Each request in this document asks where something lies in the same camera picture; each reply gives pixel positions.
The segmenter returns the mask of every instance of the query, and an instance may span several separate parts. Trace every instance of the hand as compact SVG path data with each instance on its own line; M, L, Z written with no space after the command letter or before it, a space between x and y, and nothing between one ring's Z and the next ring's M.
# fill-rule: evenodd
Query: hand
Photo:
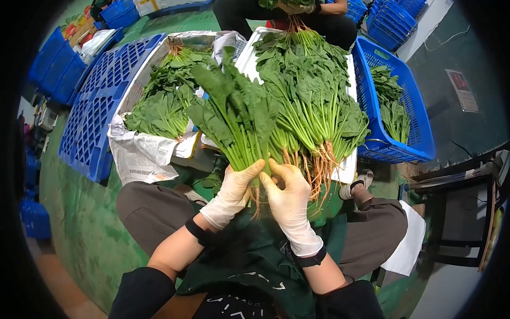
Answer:
M222 230L246 206L250 197L248 184L262 171L265 163L260 159L242 171L234 171L230 165L226 168L220 191L200 209L211 226Z
M276 6L282 9L283 11L287 12L288 14L301 14L301 13L310 14L315 11L315 5L304 6L293 3L285 4L283 2L278 2Z
M296 256L314 256L324 244L307 219L310 185L294 165L278 165L273 159L269 159L269 165L271 171L285 182L285 189L281 190L266 173L259 174L274 219L290 241Z

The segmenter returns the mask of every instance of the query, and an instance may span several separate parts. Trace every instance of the black wristband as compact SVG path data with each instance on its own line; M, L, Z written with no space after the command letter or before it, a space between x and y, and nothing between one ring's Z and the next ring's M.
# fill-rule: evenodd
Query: black wristband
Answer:
M358 184L363 184L363 185L365 185L365 182L364 182L364 181L362 181L362 180L355 181L354 183L352 183L352 184L351 184L351 186L350 186L350 190L352 190L352 188L353 188L353 187L355 187L355 186L356 186L356 185L358 185Z
M310 267L315 265L320 265L320 263L324 260L324 257L326 257L326 246L322 246L322 248L317 252L315 256L307 257L307 258L301 258L294 255L294 260L298 264L299 267Z
M209 229L203 230L200 228L193 218L190 218L185 223L186 229L198 239L198 243L204 247L214 246L216 244L216 234Z
M315 10L312 13L318 14L322 10L321 4L320 0L315 0Z

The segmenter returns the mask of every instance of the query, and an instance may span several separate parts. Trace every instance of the pile of spinach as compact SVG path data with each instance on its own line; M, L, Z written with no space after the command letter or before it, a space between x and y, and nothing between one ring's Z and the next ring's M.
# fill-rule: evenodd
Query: pile of spinach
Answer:
M253 46L257 71L280 108L271 156L301 167L317 202L329 192L334 170L369 133L367 114L347 94L348 52L296 19L290 31L268 33Z
M189 106L186 113L193 123L226 155L235 171L246 169L259 159L269 169L269 136L276 127L279 105L257 81L240 74L233 63L234 48L223 48L223 72L214 62L207 70L194 66L191 73L207 100ZM260 182L252 190L259 212Z
M402 87L397 84L398 76L391 76L385 65L370 68L381 120L386 133L394 140L407 144L411 128L411 118L405 111L404 102L400 103Z
M259 5L262 8L274 9L278 5L278 2L287 4L292 3L296 5L309 6L315 3L315 0L259 0Z
M191 68L206 68L210 55L210 51L172 46L161 65L152 67L142 98L125 117L127 129L180 141L188 125L185 110L198 100L194 92L199 85Z

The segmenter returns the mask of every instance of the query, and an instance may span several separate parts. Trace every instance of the brown pants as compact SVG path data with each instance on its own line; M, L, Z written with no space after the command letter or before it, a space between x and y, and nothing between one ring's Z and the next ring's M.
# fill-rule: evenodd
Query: brown pants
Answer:
M126 184L117 196L120 220L149 256L195 215L193 205L179 192L144 182ZM407 217L397 200L382 198L368 200L353 215L339 266L347 279L356 280L393 254L407 231Z

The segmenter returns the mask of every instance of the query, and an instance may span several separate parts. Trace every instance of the green floor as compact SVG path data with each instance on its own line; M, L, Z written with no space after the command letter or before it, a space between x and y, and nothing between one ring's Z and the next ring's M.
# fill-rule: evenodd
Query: green floor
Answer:
M77 0L58 22L81 12L88 3ZM256 27L264 23L251 21L250 25ZM218 31L219 26L211 10L155 20L143 17L126 29L122 43L160 32L190 30ZM66 121L67 114L61 114L54 130L48 135L50 141L47 151L41 156L40 202L50 214L53 242L62 264L84 293L108 313L122 274L146 265L148 257L117 217L115 201L122 185L115 165L112 165L108 182L98 184L58 158ZM188 171L180 173L180 180L176 182L190 182L194 178ZM376 197L397 198L395 179L399 173L395 168L386 166L375 174L371 192ZM204 192L204 189L197 191L204 193L205 197L212 195ZM387 318L399 319L411 315L430 275L428 266L421 269L424 270L420 274L414 273L380 290L378 296Z

